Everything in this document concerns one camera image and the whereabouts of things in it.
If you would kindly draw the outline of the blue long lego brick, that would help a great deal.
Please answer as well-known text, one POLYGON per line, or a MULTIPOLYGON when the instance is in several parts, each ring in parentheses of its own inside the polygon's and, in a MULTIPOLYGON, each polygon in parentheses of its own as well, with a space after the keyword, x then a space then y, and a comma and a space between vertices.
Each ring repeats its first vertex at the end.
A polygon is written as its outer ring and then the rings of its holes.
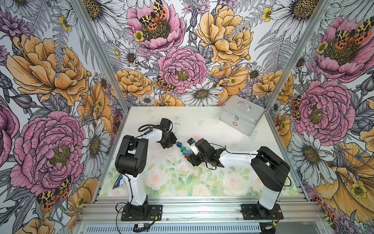
POLYGON ((183 151, 183 155, 185 155, 185 154, 189 154, 189 155, 191 155, 191 154, 193 154, 193 151, 190 151, 190 150, 184 150, 184 151, 183 151))

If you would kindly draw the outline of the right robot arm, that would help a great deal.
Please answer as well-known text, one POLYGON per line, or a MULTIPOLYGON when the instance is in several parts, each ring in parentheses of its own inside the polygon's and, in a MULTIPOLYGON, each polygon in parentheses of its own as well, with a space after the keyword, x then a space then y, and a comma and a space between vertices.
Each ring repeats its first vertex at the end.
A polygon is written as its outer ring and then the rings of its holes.
POLYGON ((289 178, 290 166, 270 148, 260 147, 252 152, 229 152, 226 148, 214 149, 208 141, 200 139, 187 141, 192 155, 187 160, 193 166, 204 163, 213 169, 218 167, 241 167, 252 169, 263 183, 263 191, 257 203, 241 205, 244 220, 280 221, 283 214, 277 200, 289 178))

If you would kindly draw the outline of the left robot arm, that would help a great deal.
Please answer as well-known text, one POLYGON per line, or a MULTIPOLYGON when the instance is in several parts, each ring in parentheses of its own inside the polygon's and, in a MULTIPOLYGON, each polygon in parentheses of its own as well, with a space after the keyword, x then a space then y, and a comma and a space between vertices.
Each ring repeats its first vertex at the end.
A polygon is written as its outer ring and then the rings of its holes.
POLYGON ((171 120, 162 118, 159 125, 145 124, 138 128, 139 136, 125 135, 122 138, 115 159, 116 170, 120 173, 117 186, 126 185, 129 200, 119 210, 121 221, 151 221, 162 214, 161 205, 149 205, 143 179, 147 164, 149 142, 156 142, 163 149, 168 149, 177 143, 172 132, 171 120))

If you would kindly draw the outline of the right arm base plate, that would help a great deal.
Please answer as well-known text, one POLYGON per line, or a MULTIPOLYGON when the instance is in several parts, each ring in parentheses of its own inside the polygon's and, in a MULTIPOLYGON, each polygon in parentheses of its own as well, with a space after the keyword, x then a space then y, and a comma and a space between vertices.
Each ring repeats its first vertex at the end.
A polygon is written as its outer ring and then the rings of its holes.
POLYGON ((244 220, 275 220, 284 219, 279 204, 275 204, 271 210, 266 209, 259 203, 242 204, 240 212, 244 220))

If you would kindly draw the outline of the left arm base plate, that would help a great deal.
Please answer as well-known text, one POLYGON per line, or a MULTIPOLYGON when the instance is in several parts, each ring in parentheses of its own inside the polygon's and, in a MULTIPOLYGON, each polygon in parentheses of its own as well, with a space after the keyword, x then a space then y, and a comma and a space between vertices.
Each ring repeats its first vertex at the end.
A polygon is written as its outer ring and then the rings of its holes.
POLYGON ((127 205, 121 214, 121 221, 161 221, 163 205, 127 205))

